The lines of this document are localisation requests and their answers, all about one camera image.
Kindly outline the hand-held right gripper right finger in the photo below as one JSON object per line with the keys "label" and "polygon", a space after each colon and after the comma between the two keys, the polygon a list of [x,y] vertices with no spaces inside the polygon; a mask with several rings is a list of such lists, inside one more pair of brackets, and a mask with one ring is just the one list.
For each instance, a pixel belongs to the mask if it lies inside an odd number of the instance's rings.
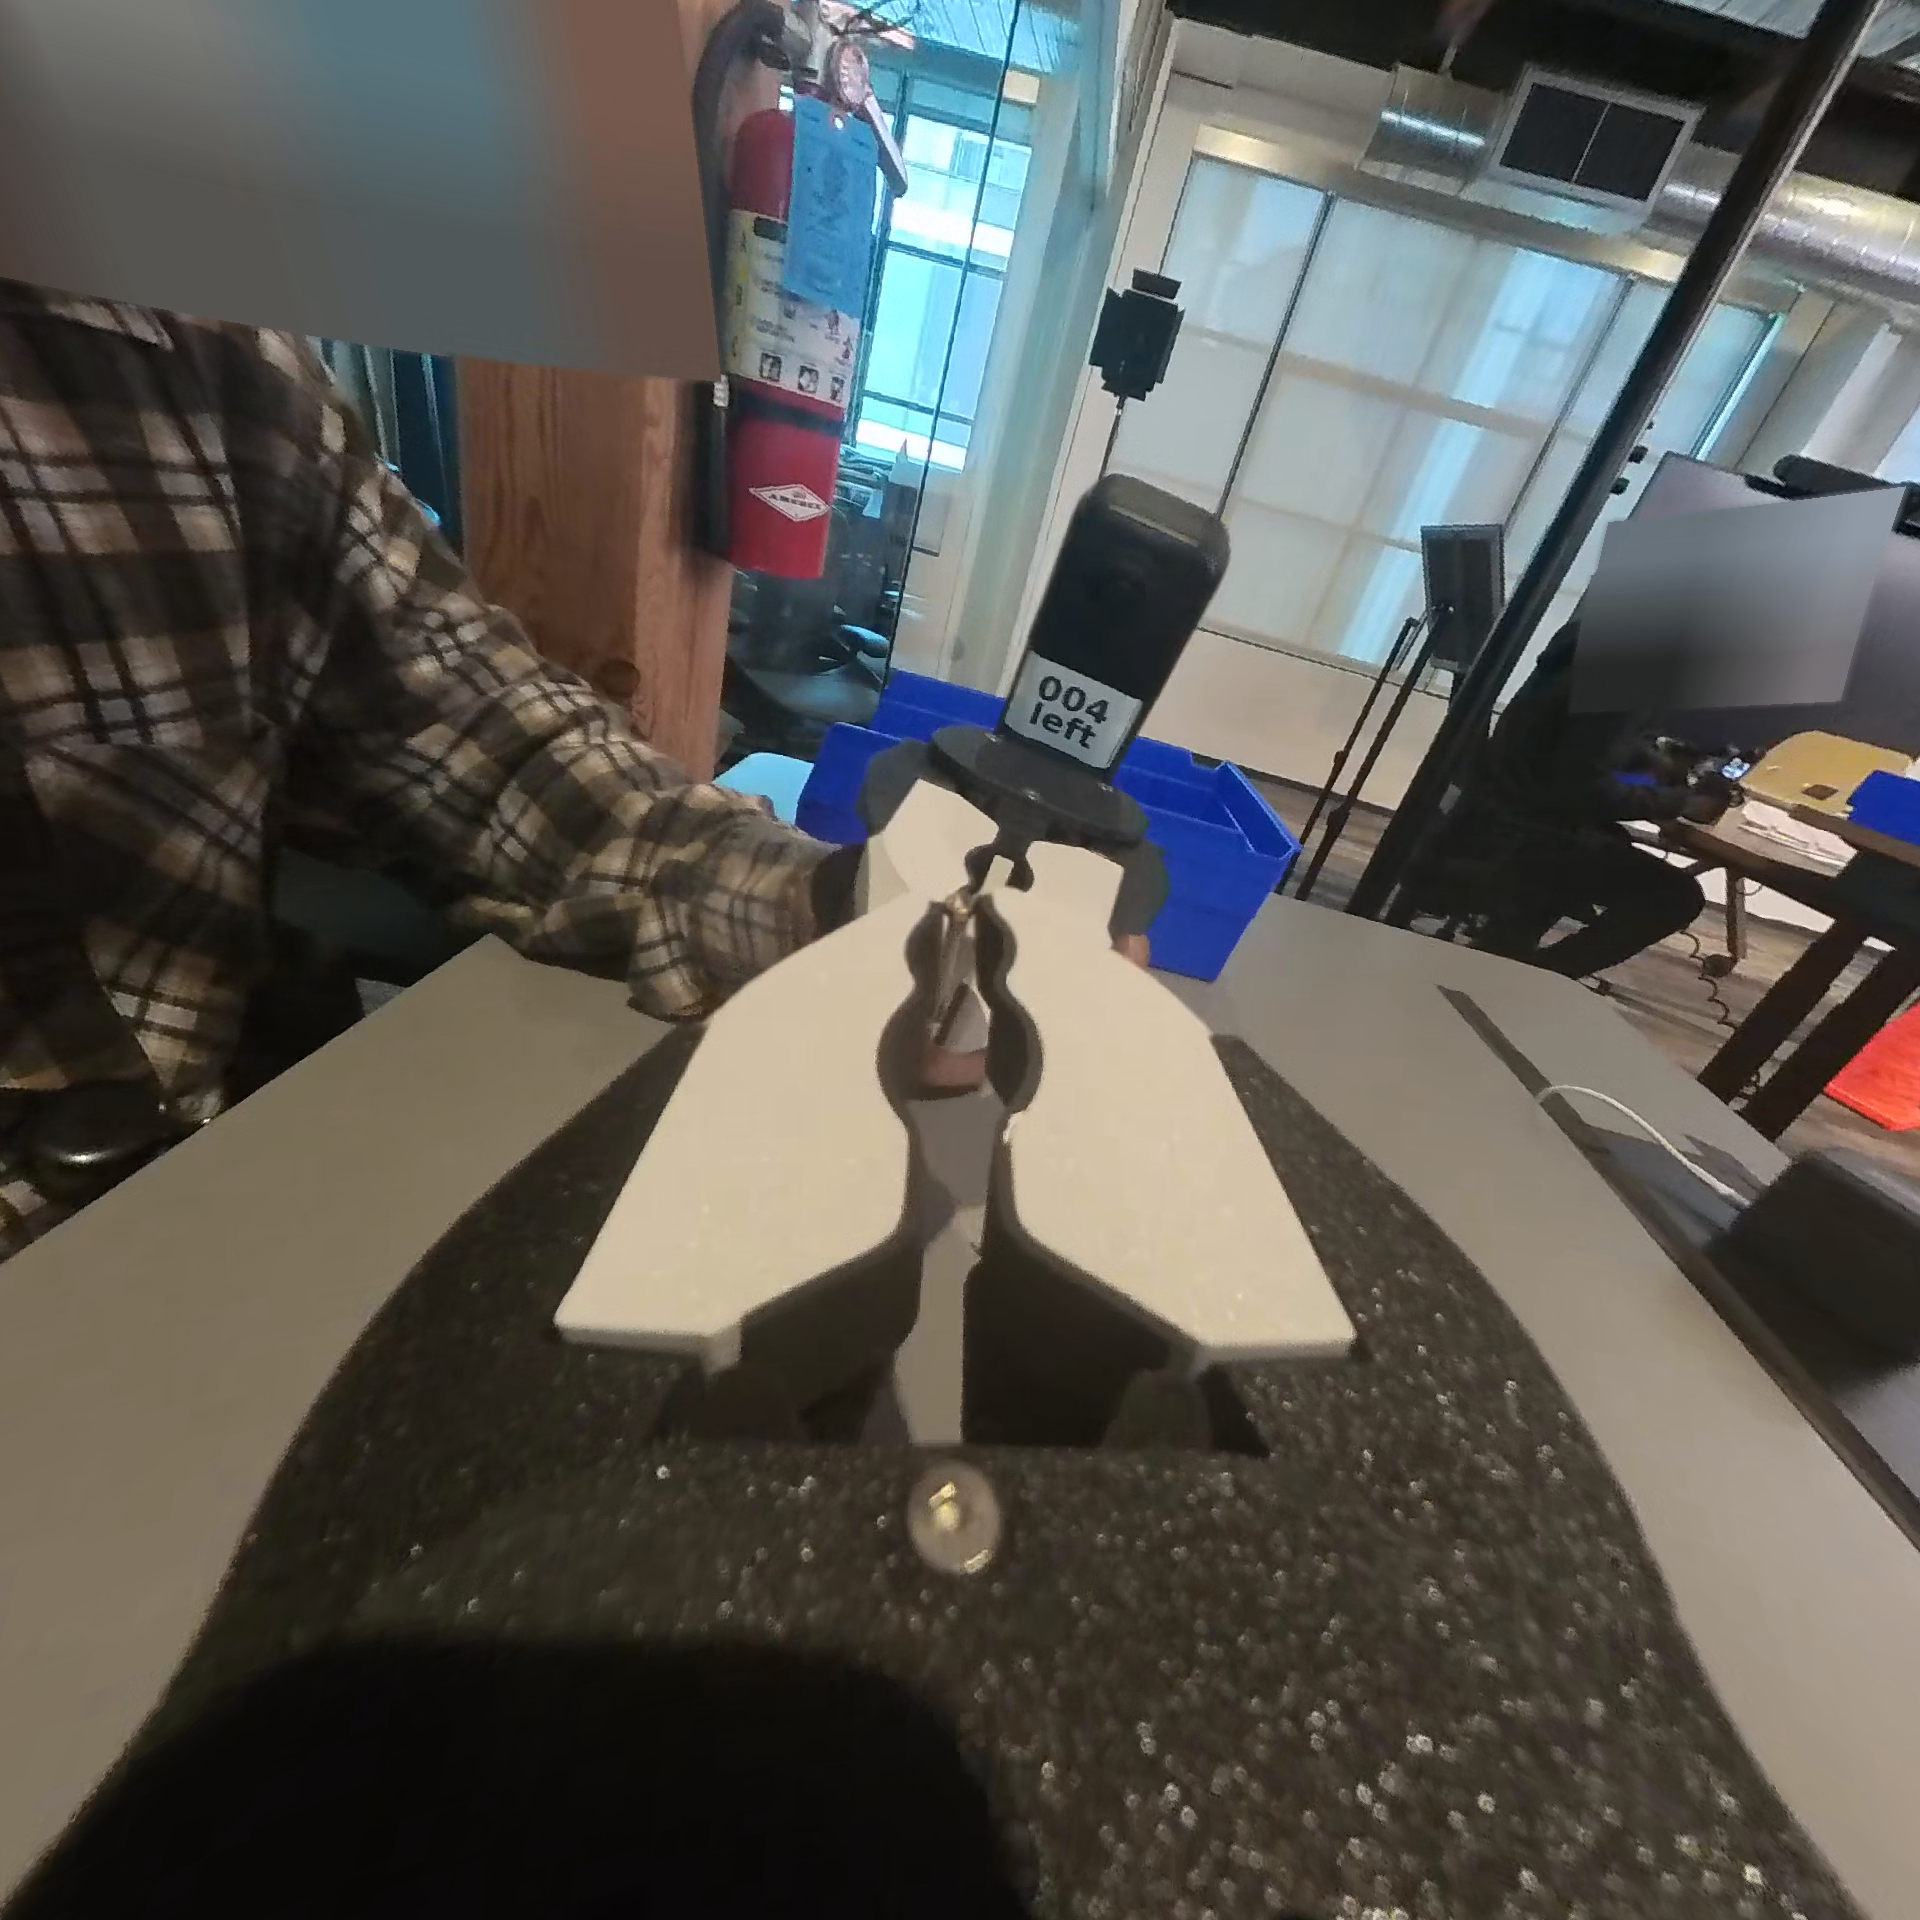
{"label": "hand-held right gripper right finger", "polygon": [[992,1208],[1018,1251],[1199,1366],[1353,1351],[1199,1015],[1041,894],[980,899],[975,981],[1005,1109]]}

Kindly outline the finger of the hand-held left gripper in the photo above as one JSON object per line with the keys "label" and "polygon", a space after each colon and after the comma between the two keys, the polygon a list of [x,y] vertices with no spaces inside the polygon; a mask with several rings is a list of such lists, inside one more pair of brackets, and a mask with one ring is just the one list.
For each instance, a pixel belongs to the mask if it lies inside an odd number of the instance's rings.
{"label": "finger of the hand-held left gripper", "polygon": [[895,901],[934,906],[967,890],[968,855],[997,844],[994,818],[938,784],[912,784],[871,828],[871,912]]}
{"label": "finger of the hand-held left gripper", "polygon": [[1085,847],[1033,844],[1024,852],[1024,946],[1044,962],[1085,962],[1097,954],[1129,957],[1129,934],[1113,927],[1122,867]]}

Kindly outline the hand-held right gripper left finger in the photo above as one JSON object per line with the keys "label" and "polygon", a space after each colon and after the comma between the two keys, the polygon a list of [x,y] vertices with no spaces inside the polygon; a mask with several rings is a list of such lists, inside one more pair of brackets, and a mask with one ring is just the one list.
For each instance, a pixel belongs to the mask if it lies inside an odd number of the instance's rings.
{"label": "hand-held right gripper left finger", "polygon": [[882,1045],[943,915],[901,895],[782,959],[704,1027],[556,1330],[729,1368],[753,1319],[908,1226],[912,1142]]}

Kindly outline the person's left hand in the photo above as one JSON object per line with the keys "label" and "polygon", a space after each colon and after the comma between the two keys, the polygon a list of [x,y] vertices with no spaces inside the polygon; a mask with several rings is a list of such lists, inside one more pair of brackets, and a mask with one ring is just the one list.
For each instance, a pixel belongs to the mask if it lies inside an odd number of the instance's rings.
{"label": "person's left hand", "polygon": [[[823,939],[857,917],[863,847],[833,847],[812,870],[807,912],[812,939]],[[934,991],[934,1011],[918,1052],[917,1098],[978,1092],[990,1069],[990,1019],[972,975]]]}

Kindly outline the black office chair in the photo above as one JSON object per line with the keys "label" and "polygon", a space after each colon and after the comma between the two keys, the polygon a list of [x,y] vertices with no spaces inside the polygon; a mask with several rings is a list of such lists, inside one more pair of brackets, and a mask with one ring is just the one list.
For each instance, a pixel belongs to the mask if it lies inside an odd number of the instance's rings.
{"label": "black office chair", "polygon": [[726,618],[725,711],[764,736],[865,726],[892,642],[842,612],[826,579],[741,568]]}

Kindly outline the black studio light panel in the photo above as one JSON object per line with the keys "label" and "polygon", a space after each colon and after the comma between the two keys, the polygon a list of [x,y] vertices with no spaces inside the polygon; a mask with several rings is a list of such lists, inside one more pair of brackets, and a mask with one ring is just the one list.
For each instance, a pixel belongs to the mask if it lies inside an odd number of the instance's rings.
{"label": "black studio light panel", "polygon": [[1133,270],[1124,286],[1103,293],[1088,365],[1118,404],[1142,399],[1165,378],[1184,322],[1182,283],[1160,271]]}

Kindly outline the black music stand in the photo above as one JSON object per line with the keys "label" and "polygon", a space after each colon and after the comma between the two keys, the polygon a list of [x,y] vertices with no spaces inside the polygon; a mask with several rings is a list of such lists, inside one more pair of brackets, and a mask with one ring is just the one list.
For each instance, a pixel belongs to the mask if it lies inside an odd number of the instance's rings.
{"label": "black music stand", "polygon": [[1497,524],[1422,528],[1422,603],[1400,621],[1335,750],[1301,830],[1290,894],[1311,899],[1415,693],[1439,680],[1452,701],[1503,611],[1503,530]]}

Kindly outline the red fire extinguisher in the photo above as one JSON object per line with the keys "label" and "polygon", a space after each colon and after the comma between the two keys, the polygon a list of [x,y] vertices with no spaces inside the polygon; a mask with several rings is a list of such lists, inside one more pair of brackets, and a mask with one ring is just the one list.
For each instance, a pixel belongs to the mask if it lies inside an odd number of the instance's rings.
{"label": "red fire extinguisher", "polygon": [[[871,300],[882,199],[904,157],[872,85],[871,48],[912,46],[865,7],[734,4],[711,30],[690,91],[720,352],[697,408],[694,541],[734,568],[825,574],[831,502]],[[879,144],[871,282],[858,320],[782,287],[792,164],[788,114],[808,94],[861,111]]]}

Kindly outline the wooden pillar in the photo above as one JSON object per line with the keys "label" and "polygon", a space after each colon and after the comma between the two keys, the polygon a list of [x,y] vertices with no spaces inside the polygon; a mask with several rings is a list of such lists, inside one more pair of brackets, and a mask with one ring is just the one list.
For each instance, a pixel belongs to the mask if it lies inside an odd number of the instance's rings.
{"label": "wooden pillar", "polygon": [[457,392],[473,575],[708,779],[734,574],[692,540],[694,384],[466,357]]}

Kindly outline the blue inspection tag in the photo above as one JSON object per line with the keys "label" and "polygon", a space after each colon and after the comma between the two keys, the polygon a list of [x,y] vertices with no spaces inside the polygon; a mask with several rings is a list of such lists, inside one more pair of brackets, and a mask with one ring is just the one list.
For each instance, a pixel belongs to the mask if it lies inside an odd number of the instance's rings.
{"label": "blue inspection tag", "polygon": [[872,271],[879,144],[861,111],[802,94],[788,114],[790,183],[782,287],[858,320]]}

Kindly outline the black metal pole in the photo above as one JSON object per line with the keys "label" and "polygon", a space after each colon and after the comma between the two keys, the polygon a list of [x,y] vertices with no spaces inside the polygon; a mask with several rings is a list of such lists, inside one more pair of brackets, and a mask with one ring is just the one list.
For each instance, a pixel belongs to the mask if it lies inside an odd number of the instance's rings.
{"label": "black metal pole", "polygon": [[1524,653],[1578,547],[1597,524],[1602,504],[1621,478],[1632,446],[1640,440],[1656,403],[1666,396],[1672,372],[1711,316],[1726,282],[1741,266],[1761,213],[1792,173],[1834,94],[1846,83],[1879,11],[1879,2],[1825,2],[1816,8],[1801,52],[1785,69],[1757,132],[1718,190],[1711,218],[1703,223],[1684,270],[1680,270],[1608,416],[1602,420],[1564,502],[1521,571],[1520,584],[1506,600],[1487,640],[1478,647],[1455,699],[1447,708],[1447,717],[1356,883],[1349,901],[1351,915],[1378,920],[1392,906],[1408,867],[1433,838],[1439,807],[1461,762],[1478,739],[1514,661]]}

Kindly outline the air vent grille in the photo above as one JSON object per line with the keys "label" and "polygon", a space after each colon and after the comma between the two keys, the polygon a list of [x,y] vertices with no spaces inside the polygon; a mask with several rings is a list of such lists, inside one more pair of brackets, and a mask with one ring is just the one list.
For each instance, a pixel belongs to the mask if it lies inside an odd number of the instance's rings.
{"label": "air vent grille", "polygon": [[1700,116],[1695,103],[1527,63],[1477,178],[1610,210],[1645,210]]}

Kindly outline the black desk chair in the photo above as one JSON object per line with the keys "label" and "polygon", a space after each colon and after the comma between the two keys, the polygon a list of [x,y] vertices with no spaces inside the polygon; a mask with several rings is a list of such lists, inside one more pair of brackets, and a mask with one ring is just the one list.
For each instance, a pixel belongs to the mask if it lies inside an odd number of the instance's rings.
{"label": "black desk chair", "polygon": [[[270,965],[229,1060],[232,1104],[311,1058],[392,994],[470,943],[396,877],[311,855],[280,861]],[[64,1092],[4,1092],[4,1149],[76,1212],[194,1131],[178,1099],[129,1079]]]}

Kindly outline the dark grey power adapter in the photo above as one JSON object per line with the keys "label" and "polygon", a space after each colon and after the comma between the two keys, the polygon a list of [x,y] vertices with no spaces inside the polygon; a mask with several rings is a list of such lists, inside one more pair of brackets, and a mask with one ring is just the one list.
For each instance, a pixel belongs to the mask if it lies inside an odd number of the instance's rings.
{"label": "dark grey power adapter", "polygon": [[1877,1354],[1918,1355],[1918,1183],[1850,1149],[1794,1158],[1727,1226],[1740,1267]]}

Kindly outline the tan cardboard box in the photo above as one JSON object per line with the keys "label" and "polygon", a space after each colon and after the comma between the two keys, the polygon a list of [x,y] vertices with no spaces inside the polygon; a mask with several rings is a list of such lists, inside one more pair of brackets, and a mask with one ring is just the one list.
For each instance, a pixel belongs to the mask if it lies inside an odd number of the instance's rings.
{"label": "tan cardboard box", "polygon": [[1905,757],[1824,731],[1781,741],[1745,774],[1749,799],[1808,818],[1812,824],[1845,823],[1857,787],[1879,772],[1900,774]]}

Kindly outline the orange traffic cone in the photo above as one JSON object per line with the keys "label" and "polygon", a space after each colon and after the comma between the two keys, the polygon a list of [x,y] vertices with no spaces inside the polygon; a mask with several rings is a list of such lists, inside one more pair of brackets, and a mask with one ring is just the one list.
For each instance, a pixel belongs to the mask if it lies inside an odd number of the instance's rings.
{"label": "orange traffic cone", "polygon": [[1825,1098],[1887,1134],[1918,1130],[1918,1004],[1902,1011],[1825,1086]]}

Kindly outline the black computer monitor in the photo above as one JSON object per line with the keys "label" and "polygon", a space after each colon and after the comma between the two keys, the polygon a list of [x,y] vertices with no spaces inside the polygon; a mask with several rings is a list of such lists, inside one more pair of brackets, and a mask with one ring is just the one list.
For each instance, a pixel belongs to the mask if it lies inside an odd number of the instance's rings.
{"label": "black computer monitor", "polygon": [[[1786,496],[1769,472],[1722,471],[1677,451],[1664,451],[1647,469],[1629,518],[1661,518],[1686,512],[1716,512]],[[1862,612],[1862,636],[1846,690],[1834,703],[1733,708],[1703,712],[1714,748],[1737,748],[1757,762],[1781,741],[1824,731],[1861,741],[1877,750],[1914,757],[1918,748],[1918,508],[1904,496],[1877,584]]]}

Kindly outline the person's plaid shirt torso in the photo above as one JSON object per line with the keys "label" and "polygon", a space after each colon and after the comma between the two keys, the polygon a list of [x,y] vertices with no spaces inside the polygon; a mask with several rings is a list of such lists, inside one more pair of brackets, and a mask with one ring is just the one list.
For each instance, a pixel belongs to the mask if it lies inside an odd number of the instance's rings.
{"label": "person's plaid shirt torso", "polygon": [[[199,1124],[282,814],[423,867],[434,605],[473,592],[313,343],[4,278],[4,1092]],[[4,1149],[4,1253],[70,1212]]]}

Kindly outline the wooden desk black legs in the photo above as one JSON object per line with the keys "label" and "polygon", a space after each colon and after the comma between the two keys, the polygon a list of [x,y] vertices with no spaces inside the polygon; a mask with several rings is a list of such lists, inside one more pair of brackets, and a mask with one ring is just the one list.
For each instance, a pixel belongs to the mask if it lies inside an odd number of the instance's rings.
{"label": "wooden desk black legs", "polygon": [[1669,823],[1656,834],[1664,850],[1727,879],[1752,879],[1825,919],[1695,1077],[1776,1142],[1914,1004],[1914,850],[1853,847],[1837,870],[1820,870],[1733,818],[1714,828]]}

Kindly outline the silver air duct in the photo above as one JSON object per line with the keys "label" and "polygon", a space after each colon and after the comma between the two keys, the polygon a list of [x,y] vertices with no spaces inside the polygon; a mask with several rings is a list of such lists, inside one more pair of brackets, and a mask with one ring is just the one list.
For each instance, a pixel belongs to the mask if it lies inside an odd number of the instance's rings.
{"label": "silver air duct", "polygon": [[[1594,234],[1660,236],[1677,245],[1697,238],[1718,190],[1737,167],[1734,155],[1692,138],[1645,210],[1597,208],[1538,190],[1485,183],[1477,178],[1481,150],[1509,94],[1510,90],[1469,87],[1400,63],[1389,76],[1360,164],[1383,178],[1445,188],[1469,200],[1521,210],[1533,220]],[[1749,248],[1792,275],[1912,283],[1914,203],[1792,173],[1761,213]]]}

